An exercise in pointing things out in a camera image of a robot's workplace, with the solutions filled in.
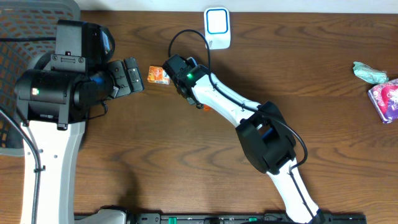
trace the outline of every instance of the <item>green plastic wrapper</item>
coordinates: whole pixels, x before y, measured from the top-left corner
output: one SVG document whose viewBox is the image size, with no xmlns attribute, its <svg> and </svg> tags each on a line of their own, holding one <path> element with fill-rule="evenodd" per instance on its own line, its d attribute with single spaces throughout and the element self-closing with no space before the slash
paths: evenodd
<svg viewBox="0 0 398 224">
<path fill-rule="evenodd" d="M 354 74 L 370 84 L 388 82 L 387 72 L 379 71 L 361 62 L 354 62 Z"/>
</svg>

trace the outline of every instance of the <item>orange packet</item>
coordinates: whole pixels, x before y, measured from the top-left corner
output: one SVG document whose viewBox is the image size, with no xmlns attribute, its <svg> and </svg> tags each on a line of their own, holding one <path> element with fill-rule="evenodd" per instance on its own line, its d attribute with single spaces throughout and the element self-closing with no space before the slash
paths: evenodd
<svg viewBox="0 0 398 224">
<path fill-rule="evenodd" d="M 162 67 L 149 66 L 148 82 L 168 85 L 170 84 L 170 77 Z"/>
</svg>

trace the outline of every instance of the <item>white backdrop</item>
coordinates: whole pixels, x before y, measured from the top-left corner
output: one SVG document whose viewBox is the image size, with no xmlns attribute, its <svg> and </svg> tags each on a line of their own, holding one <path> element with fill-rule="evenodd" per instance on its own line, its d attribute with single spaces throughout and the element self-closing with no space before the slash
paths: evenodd
<svg viewBox="0 0 398 224">
<path fill-rule="evenodd" d="M 82 10 L 398 13 L 398 0 L 75 0 Z"/>
</svg>

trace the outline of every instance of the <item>pink package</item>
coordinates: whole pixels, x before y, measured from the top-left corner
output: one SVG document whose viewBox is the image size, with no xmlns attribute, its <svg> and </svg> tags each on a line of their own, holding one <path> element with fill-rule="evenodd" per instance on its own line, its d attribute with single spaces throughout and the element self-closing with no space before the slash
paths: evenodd
<svg viewBox="0 0 398 224">
<path fill-rule="evenodd" d="M 398 79 L 378 84 L 368 91 L 383 123 L 391 123 L 398 118 Z"/>
</svg>

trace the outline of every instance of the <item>wooden surface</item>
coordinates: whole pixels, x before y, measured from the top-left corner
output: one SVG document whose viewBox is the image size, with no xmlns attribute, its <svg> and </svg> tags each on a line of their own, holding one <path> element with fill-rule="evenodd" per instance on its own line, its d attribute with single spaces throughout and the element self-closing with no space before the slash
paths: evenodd
<svg viewBox="0 0 398 224">
<path fill-rule="evenodd" d="M 264 213 L 284 210 L 274 184 L 246 160 L 232 125 L 190 106 L 173 85 L 146 81 L 182 29 L 203 31 L 202 13 L 82 12 L 108 26 L 113 59 L 135 57 L 146 90 L 108 103 L 88 125 L 76 169 L 75 211 L 122 205 L 135 212 Z M 398 121 L 382 124 L 353 75 L 354 61 L 398 78 L 398 15 L 232 13 L 232 43 L 212 51 L 227 86 L 273 101 L 305 140 L 300 168 L 323 210 L 397 223 Z M 181 36 L 173 52 L 207 64 L 204 43 Z M 93 109 L 100 113 L 101 108 Z M 298 158 L 301 147 L 296 147 Z M 21 215 L 24 161 L 0 157 L 0 223 Z"/>
</svg>

